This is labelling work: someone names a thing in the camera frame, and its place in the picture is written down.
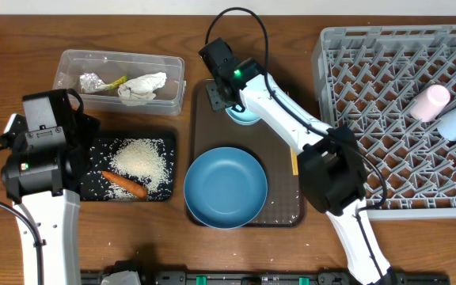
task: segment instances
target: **light blue bowl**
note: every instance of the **light blue bowl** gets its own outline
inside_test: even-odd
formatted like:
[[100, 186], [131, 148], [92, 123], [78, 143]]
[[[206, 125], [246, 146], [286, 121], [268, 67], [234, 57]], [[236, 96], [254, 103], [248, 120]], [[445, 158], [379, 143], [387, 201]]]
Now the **light blue bowl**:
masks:
[[[240, 105], [235, 105], [235, 108], [239, 111], [242, 110]], [[250, 126], [260, 120], [260, 117], [257, 114], [249, 111], [248, 109], [244, 112], [236, 112], [232, 108], [226, 108], [226, 113], [233, 121], [235, 121], [235, 123], [242, 126]]]
[[263, 208], [267, 191], [267, 177], [260, 163], [233, 147], [200, 155], [189, 167], [184, 182], [190, 212], [203, 224], [218, 229], [251, 222]]

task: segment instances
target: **silver foil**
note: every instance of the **silver foil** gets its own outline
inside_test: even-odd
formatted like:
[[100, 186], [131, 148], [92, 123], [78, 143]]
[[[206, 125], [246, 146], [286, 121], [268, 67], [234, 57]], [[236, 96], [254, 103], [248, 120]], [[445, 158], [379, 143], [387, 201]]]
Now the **silver foil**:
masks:
[[108, 89], [108, 86], [96, 74], [80, 75], [80, 86], [83, 93], [95, 93]]

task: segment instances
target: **wire grid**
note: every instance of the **wire grid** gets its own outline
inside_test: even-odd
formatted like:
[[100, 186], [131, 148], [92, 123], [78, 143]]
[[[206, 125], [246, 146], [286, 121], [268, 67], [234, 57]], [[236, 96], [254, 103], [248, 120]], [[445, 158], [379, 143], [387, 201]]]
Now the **wire grid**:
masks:
[[[451, 94], [439, 117], [456, 108], [456, 46], [409, 46], [326, 51], [333, 124], [349, 126], [382, 171], [389, 189], [385, 208], [456, 207], [456, 142], [440, 136], [439, 120], [422, 123], [409, 115], [415, 95], [433, 84]], [[367, 200], [375, 203], [382, 187], [367, 172]]]

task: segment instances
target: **wooden table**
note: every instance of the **wooden table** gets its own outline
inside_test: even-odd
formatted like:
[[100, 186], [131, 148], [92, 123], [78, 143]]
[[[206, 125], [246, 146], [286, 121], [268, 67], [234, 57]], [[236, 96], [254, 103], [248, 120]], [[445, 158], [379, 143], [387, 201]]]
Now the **wooden table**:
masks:
[[[171, 127], [177, 131], [175, 192], [166, 203], [82, 203], [78, 253], [82, 269], [102, 269], [136, 258], [149, 271], [170, 268], [217, 271], [317, 272], [346, 268], [339, 239], [325, 215], [307, 208], [294, 229], [213, 230], [194, 226], [184, 213], [182, 186], [188, 169], [191, 98], [209, 73], [198, 50], [213, 17], [0, 16], [0, 134], [21, 96], [48, 90], [69, 48], [180, 56], [188, 88], [179, 116], [91, 112], [106, 128]], [[456, 24], [456, 17], [264, 17], [270, 36], [270, 72], [295, 85], [299, 101], [315, 116], [310, 56], [320, 31], [330, 26]], [[264, 41], [249, 17], [223, 18], [222, 36], [235, 54], [262, 62]], [[7, 151], [0, 153], [0, 168]], [[0, 181], [0, 200], [6, 200]], [[386, 258], [414, 272], [445, 272], [456, 284], [456, 220], [373, 222]], [[22, 283], [21, 244], [15, 218], [0, 210], [0, 284]]]

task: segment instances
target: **white wall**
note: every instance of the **white wall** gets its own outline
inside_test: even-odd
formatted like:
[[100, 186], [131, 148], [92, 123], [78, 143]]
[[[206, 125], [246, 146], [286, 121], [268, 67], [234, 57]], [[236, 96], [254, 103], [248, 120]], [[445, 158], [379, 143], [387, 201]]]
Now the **white wall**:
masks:
[[0, 0], [0, 14], [456, 15], [456, 0]]

